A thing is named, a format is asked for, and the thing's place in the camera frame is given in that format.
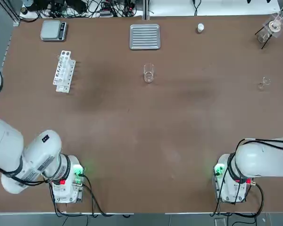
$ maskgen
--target electronic equipment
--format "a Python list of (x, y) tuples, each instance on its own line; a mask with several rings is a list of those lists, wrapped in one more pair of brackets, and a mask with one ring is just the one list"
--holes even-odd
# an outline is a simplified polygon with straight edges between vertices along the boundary
[(221, 202), (243, 202), (251, 178), (283, 177), (283, 138), (244, 139), (236, 152), (223, 154), (214, 167), (216, 196)]
[(45, 20), (42, 25), (40, 38), (42, 41), (64, 41), (67, 23), (59, 20)]

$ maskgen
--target digital scale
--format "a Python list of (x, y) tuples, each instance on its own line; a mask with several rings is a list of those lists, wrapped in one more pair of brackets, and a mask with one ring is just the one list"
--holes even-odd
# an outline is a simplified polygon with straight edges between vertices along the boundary
[(45, 20), (42, 25), (40, 38), (42, 41), (64, 41), (67, 23), (59, 20)]

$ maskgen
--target white bottle cap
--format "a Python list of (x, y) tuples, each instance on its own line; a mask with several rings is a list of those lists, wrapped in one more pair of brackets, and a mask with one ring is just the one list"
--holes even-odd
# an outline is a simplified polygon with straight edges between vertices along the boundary
[(204, 25), (203, 24), (198, 24), (197, 30), (199, 33), (201, 33), (204, 29)]

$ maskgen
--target glass cup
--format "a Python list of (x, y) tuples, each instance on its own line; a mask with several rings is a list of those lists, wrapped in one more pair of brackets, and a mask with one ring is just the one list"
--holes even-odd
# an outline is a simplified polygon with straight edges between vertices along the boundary
[(266, 29), (263, 28), (259, 33), (258, 33), (258, 41), (260, 43), (265, 43), (269, 36), (271, 36), (272, 34)]
[(270, 85), (270, 79), (267, 77), (263, 77), (262, 82), (258, 84), (258, 89), (263, 91), (266, 86)]
[(143, 75), (146, 83), (151, 83), (154, 80), (154, 65), (146, 63), (143, 67)]

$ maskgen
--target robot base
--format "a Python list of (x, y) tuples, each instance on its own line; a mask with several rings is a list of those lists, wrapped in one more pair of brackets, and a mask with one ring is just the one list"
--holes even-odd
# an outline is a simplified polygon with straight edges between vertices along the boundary
[[(221, 202), (235, 202), (237, 191), (239, 188), (239, 183), (237, 183), (231, 178), (228, 171), (225, 175), (225, 171), (227, 168), (227, 160), (229, 156), (230, 156), (229, 154), (223, 154), (219, 158), (216, 166), (214, 167), (213, 179), (215, 183), (215, 192), (217, 199), (220, 194), (220, 188), (222, 185), (223, 177), (225, 176), (225, 181), (223, 183), (221, 195), (220, 195)], [(246, 193), (246, 183), (240, 184), (240, 189), (236, 202), (243, 202), (245, 198), (245, 193)]]
[(71, 162), (68, 178), (60, 185), (52, 183), (52, 190), (56, 203), (76, 203), (81, 202), (83, 198), (82, 185), (84, 177), (78, 177), (76, 175), (76, 170), (83, 173), (83, 168), (75, 156), (69, 155), (68, 157)]

